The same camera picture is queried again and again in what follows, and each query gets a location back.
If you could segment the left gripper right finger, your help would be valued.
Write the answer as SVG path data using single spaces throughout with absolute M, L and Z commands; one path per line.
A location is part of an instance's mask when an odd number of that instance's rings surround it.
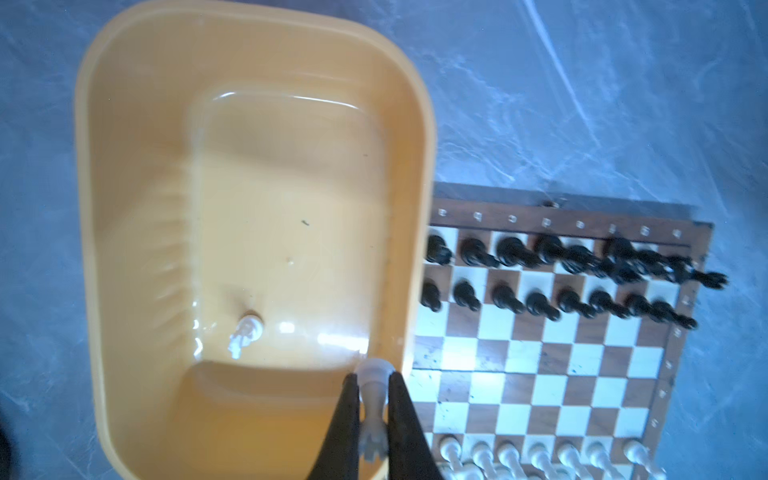
M 442 480 L 400 372 L 388 383 L 388 478 Z

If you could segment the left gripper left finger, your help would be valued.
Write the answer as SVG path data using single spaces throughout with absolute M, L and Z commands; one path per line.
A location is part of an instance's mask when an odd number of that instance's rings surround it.
M 348 374 L 308 480 L 359 478 L 360 395 L 357 375 Z

